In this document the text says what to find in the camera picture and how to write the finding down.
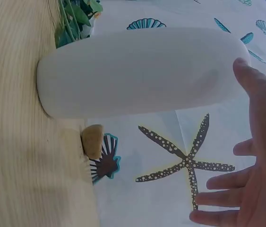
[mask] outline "teal shell print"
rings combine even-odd
[[[118,147],[118,138],[106,133],[103,137],[101,157],[97,160],[90,159],[93,184],[107,176],[114,178],[114,174],[120,170],[120,156],[115,156]]]
[[[256,26],[266,35],[266,22],[263,20],[257,20]]]
[[[164,23],[162,23],[160,20],[156,20],[153,18],[143,18],[140,20],[136,20],[129,24],[127,27],[127,30],[132,29],[140,29],[140,28],[151,28],[151,27],[166,27]]]
[[[225,27],[224,24],[222,24],[218,19],[214,18],[216,24],[225,32],[230,32],[230,30],[228,30],[227,27]],[[244,43],[244,44],[249,44],[250,41],[253,39],[254,34],[252,32],[247,33],[245,36],[243,36],[240,40]],[[262,58],[260,58],[259,56],[257,56],[255,53],[253,53],[252,51],[248,50],[248,52],[250,53],[251,56],[253,56],[254,58],[256,58],[257,60],[259,60],[262,63],[266,63]]]

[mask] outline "hand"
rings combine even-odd
[[[240,207],[220,212],[193,211],[190,220],[217,227],[266,227],[266,76],[243,59],[236,59],[233,71],[249,96],[249,121],[252,139],[238,143],[233,152],[256,156],[254,166],[213,177],[208,189],[225,191],[199,193],[198,205]]]

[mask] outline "wood grain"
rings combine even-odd
[[[58,21],[55,0],[0,0],[0,227],[99,226],[79,132],[46,116],[36,91]]]

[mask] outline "white bottle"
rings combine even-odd
[[[94,36],[38,64],[37,89],[55,118],[138,114],[209,105],[241,91],[232,64],[242,41],[207,28],[137,29]]]

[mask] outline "finger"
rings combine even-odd
[[[233,63],[233,72],[237,81],[250,96],[258,92],[260,81],[266,80],[266,76],[260,71],[250,67],[242,58],[237,58]]]
[[[208,226],[217,226],[217,227],[236,227],[237,210],[227,210],[227,211],[218,211],[218,212],[205,212],[200,210],[194,210],[189,215],[189,219],[193,222],[202,225]]]
[[[196,196],[196,204],[218,207],[239,207],[242,203],[243,188],[218,192],[202,192]]]
[[[237,156],[256,156],[252,139],[237,143],[233,147],[233,153]]]
[[[210,178],[207,183],[207,189],[231,189],[242,188],[246,185],[253,166],[229,174],[223,174]]]

